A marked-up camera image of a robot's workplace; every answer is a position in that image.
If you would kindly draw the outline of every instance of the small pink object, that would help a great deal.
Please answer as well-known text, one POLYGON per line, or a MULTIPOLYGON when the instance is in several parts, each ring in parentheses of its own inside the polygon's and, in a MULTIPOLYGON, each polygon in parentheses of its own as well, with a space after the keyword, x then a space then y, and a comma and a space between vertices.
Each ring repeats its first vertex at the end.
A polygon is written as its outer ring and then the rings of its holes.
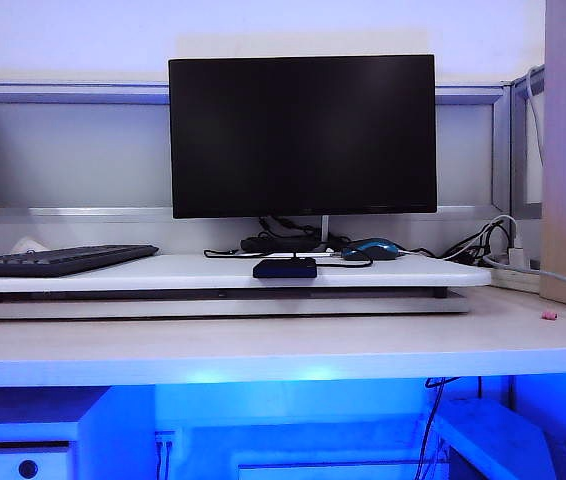
POLYGON ((556 312, 553 312, 551 310, 545 310, 542 314, 541 314, 541 318, 543 320, 556 320, 556 318, 559 315, 556 312))

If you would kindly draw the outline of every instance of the drawer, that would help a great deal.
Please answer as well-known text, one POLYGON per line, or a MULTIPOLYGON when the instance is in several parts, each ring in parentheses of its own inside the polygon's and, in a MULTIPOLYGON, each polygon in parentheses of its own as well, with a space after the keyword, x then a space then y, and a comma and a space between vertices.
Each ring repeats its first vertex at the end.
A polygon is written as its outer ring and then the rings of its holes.
POLYGON ((69 447, 0 447, 0 480, 70 480, 69 447))

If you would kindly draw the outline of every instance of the metal frame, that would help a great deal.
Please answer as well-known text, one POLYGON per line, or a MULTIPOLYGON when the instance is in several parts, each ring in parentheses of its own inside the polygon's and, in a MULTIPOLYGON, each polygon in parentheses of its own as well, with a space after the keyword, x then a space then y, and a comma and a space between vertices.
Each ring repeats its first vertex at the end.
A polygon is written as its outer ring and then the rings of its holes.
MULTIPOLYGON (((437 105, 492 105, 492 192, 489 205, 441 206, 407 220, 490 219, 510 208, 510 87, 507 84, 436 87, 437 105)), ((0 103, 167 105, 167 83, 0 82, 0 103)), ((0 208, 0 223, 172 222, 161 208, 0 208)))
MULTIPOLYGON (((539 94, 545 88, 545 67, 532 72, 532 93, 539 94)), ((522 219, 540 219, 542 204, 528 203, 527 198, 527 100, 529 98, 526 77, 512 82, 512 215, 522 219)))

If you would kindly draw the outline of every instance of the white plug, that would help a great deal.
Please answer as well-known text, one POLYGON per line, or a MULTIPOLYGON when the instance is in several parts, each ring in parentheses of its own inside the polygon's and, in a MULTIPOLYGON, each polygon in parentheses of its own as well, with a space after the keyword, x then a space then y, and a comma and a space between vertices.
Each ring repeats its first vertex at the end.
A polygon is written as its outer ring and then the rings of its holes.
POLYGON ((511 267, 529 269, 530 259, 527 257, 527 255, 525 255, 525 250, 523 250, 523 240, 518 230, 518 226, 516 226, 513 242, 514 247, 508 248, 507 250, 508 263, 511 267))

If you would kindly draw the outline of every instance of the white wall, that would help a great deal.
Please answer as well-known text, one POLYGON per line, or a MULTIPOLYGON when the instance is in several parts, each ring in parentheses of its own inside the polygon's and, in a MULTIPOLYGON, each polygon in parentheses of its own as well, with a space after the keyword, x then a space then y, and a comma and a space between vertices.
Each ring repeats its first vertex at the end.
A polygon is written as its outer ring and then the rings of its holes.
POLYGON ((434 53, 437 81, 543 63, 543 0, 0 0, 0 79, 162 80, 193 56, 434 53))

